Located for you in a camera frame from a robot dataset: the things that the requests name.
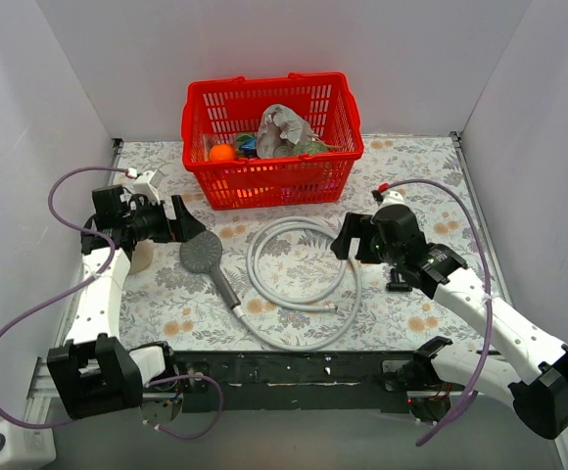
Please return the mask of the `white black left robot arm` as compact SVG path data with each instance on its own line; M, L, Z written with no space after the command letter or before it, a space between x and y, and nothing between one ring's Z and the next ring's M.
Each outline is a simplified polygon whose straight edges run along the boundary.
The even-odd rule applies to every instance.
M47 366L68 416L90 416L138 407L150 384L171 390L179 378L166 342L127 350L119 340L123 286L139 243L174 243L177 222L166 216L158 189L137 182L125 196L121 185L92 193L95 212L81 235L84 275L65 342L51 349Z

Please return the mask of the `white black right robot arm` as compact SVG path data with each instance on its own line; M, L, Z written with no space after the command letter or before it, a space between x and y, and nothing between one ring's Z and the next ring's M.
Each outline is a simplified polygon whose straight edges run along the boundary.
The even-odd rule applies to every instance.
M252 240L246 268L254 287L288 309L316 306L316 298L287 298L260 279L263 247L274 237L312 230L329 237L342 266L388 264L405 284L462 318L484 339L480 352L457 348L437 337L416 350L404 373L425 389L444 382L463 386L442 425L458 419L479 394L510 406L534 433L554 439L568 427L568 344L548 334L491 292L488 270L476 272L450 247L425 238L403 196L381 186L373 193L377 211L349 212L339 232L311 218L288 216L269 222Z

